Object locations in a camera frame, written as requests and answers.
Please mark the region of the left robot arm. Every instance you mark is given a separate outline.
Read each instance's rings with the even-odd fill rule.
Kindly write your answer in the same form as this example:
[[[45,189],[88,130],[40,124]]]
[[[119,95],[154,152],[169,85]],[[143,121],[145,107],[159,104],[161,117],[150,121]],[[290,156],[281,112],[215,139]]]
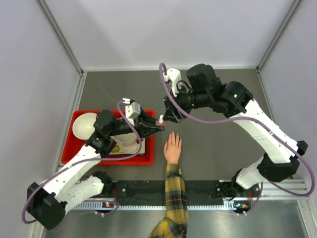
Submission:
[[[108,196],[112,192],[112,180],[104,172],[96,172],[82,183],[79,180],[101,161],[116,161],[108,155],[117,145],[114,137],[133,133],[138,142],[164,130],[164,116],[155,119],[133,105],[116,118],[112,111],[86,113],[73,124],[73,134],[85,141],[75,156],[61,170],[41,184],[32,183],[27,189],[27,201],[22,220],[29,213],[47,230],[58,226],[65,215],[85,200],[96,196]]]

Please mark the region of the pink nail polish bottle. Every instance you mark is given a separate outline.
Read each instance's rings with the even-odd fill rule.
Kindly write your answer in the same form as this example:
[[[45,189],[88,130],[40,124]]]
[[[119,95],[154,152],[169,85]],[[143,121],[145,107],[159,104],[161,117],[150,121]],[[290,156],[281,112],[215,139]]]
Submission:
[[[160,123],[158,120],[156,121],[156,126],[161,127],[161,128],[165,128],[165,124]]]

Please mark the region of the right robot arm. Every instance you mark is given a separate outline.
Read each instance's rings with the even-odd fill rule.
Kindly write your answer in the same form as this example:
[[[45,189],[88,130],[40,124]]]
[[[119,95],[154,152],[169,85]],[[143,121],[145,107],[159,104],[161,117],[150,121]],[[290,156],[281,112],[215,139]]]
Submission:
[[[253,185],[269,181],[273,185],[293,176],[304,161],[305,141],[284,133],[261,109],[253,94],[241,83],[223,84],[212,66],[198,64],[186,72],[159,65],[164,98],[164,120],[180,123],[185,118],[204,124],[234,122],[263,149],[264,155],[240,169],[227,189],[229,196],[243,196]]]

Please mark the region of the yellow plaid sleeve forearm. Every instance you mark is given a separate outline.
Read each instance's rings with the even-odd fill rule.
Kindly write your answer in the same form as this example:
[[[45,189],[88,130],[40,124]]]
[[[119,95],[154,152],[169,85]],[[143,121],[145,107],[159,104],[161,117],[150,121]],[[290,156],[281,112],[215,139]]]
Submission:
[[[168,164],[165,175],[165,217],[149,237],[185,238],[189,220],[185,181],[177,164]]]

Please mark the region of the mannequin hand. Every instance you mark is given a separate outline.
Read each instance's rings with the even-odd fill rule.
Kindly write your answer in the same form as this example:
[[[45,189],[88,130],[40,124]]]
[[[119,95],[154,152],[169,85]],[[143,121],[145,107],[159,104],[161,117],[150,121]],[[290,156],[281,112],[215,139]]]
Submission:
[[[168,164],[178,164],[181,155],[182,139],[172,131],[164,144],[163,154]]]

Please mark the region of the white nail polish cap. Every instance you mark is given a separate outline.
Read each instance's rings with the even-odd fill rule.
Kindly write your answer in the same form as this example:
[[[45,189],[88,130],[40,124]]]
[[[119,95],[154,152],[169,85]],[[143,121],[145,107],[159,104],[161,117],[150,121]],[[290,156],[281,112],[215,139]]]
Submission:
[[[159,123],[163,123],[163,115],[160,115],[159,119],[158,119]]]

